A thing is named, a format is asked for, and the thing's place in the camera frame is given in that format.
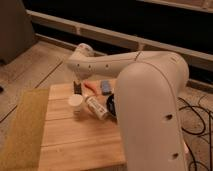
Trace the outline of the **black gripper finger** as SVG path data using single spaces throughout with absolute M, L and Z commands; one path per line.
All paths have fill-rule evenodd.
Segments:
M 80 94 L 80 95 L 82 95 L 81 83 L 76 83 L 74 81 L 73 85 L 74 85 L 74 94 Z

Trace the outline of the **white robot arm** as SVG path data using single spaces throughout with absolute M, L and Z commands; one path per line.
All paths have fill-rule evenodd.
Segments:
M 100 56 L 77 46 L 68 67 L 82 79 L 116 79 L 115 111 L 128 171 L 188 171 L 178 95 L 189 79 L 186 61 L 171 51 Z

